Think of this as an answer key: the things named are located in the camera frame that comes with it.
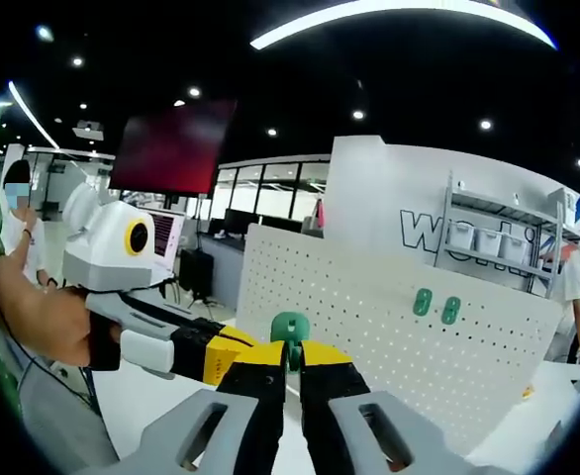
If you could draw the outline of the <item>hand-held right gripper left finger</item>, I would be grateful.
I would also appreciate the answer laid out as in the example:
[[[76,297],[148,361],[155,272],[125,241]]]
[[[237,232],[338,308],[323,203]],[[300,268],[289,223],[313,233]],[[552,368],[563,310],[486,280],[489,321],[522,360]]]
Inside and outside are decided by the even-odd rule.
[[[83,474],[270,474],[283,433],[286,345],[241,353],[216,390],[201,389],[148,425],[122,460]]]

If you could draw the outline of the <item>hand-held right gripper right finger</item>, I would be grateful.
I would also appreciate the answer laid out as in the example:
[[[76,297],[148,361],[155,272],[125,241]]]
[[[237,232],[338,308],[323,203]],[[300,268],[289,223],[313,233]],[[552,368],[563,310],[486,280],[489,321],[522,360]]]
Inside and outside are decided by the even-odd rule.
[[[505,474],[451,451],[434,423],[387,391],[372,391],[351,358],[301,343],[302,432],[317,474]]]

